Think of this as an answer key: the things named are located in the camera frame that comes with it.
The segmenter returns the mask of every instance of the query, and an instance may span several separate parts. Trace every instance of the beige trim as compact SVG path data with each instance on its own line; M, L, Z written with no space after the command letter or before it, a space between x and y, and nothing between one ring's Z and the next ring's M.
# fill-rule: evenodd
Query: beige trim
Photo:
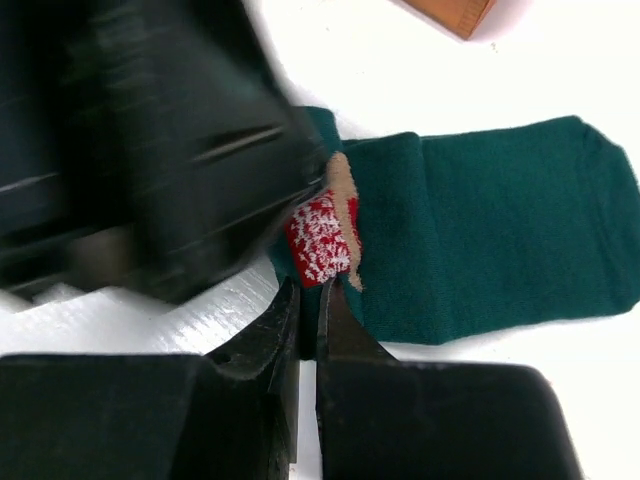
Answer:
M327 175L329 177L329 188L333 192L333 204L336 211L336 217L340 223L340 230L344 236L349 254L351 257L351 265L349 270L349 283L356 290L362 291L362 279L358 274L358 267L362 259L360 244L353 230L351 217L349 216L349 200L358 198L355 182L351 176L351 168L349 161L344 153L336 152L329 160Z

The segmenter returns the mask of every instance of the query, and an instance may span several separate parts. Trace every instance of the brown box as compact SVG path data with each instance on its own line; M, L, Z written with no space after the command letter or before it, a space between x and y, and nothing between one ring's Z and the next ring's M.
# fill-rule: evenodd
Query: brown box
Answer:
M404 0L467 40L496 0Z

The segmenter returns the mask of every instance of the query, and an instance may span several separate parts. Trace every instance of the black mechanical part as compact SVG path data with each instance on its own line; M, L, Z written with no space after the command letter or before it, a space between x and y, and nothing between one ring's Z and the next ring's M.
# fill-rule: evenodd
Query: black mechanical part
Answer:
M284 480L299 290L206 356L0 359L0 478Z
M524 366L404 362L325 286L317 415L325 480L582 478L560 405Z
M241 1L0 0L0 17L0 288L180 303L324 189L329 155Z

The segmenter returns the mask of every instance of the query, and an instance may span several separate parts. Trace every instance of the white background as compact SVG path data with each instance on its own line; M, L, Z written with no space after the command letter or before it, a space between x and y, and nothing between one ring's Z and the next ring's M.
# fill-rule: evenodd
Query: white background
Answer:
M397 0L247 3L289 93L336 112L345 138L456 133L577 114L621 144L640 172L637 0L498 0L469 42ZM204 353L263 311L275 290L262 260L175 310L112 289L52 292L58 301L27 310L0 295L0 353ZM533 365L560 399L586 478L640 479L639 316L637 307L616 318L437 348L387 346L399 358ZM314 388L307 362L292 480L320 478Z

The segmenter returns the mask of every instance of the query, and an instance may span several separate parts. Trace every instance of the red and white pattern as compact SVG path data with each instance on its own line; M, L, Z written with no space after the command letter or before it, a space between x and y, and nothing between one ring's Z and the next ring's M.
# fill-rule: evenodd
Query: red and white pattern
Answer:
M357 199L352 200L349 213L355 223ZM286 226L286 235L303 287L321 285L349 271L349 247L331 191L298 207Z

